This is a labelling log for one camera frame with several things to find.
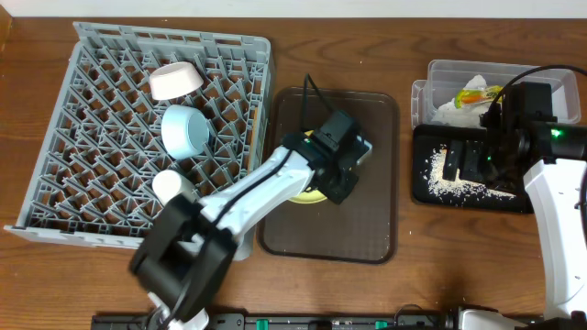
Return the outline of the yellow plate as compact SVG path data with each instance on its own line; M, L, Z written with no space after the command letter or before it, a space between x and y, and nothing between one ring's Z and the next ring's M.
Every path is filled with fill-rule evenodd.
M317 204L320 202L324 202L326 199L326 196L322 194L319 190L311 190L310 188L308 188L307 190L296 195L295 197L290 198L289 201L295 204Z

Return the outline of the white napkin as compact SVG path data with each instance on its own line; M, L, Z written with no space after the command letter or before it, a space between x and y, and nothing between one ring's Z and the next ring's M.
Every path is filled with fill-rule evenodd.
M431 123L452 127L481 128L480 115L489 110L490 103L485 101L457 107L456 98L453 97L438 108Z

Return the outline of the green snack wrapper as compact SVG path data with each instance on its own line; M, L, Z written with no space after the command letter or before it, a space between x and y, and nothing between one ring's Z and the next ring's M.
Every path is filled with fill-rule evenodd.
M457 93L454 105L456 108L463 108L492 102L502 89L503 87L499 85L488 86L481 89L462 89Z

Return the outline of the light blue bowl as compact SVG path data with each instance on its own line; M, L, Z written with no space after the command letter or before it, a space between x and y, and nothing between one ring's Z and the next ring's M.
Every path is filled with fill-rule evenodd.
M184 160L204 152L210 130L200 110L173 104L163 114L161 137L167 153L176 160Z

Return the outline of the white cup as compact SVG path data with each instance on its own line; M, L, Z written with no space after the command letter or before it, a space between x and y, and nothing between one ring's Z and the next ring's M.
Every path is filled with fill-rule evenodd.
M195 186L175 170L159 172L152 181L152 190L163 206L178 195L189 202L196 200Z

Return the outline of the white bowl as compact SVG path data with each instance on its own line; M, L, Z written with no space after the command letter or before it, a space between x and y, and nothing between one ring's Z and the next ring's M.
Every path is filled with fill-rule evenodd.
M194 92L204 80L196 68L187 61L170 63L156 69L149 77L154 100L170 100Z

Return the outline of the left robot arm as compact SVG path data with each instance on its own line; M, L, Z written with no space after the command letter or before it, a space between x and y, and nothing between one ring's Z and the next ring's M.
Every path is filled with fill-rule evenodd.
M204 329L210 304L244 236L273 209L306 191L341 204L372 152L359 123L334 112L311 134L289 133L254 172L197 201L178 194L155 220L129 263L157 302L147 329Z

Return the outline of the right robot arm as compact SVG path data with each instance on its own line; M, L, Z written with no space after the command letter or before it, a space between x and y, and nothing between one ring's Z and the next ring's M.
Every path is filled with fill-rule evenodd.
M525 195L537 220L546 280L534 329L586 326L586 129L561 124L547 83L508 83L482 115L482 149L453 143L443 177Z

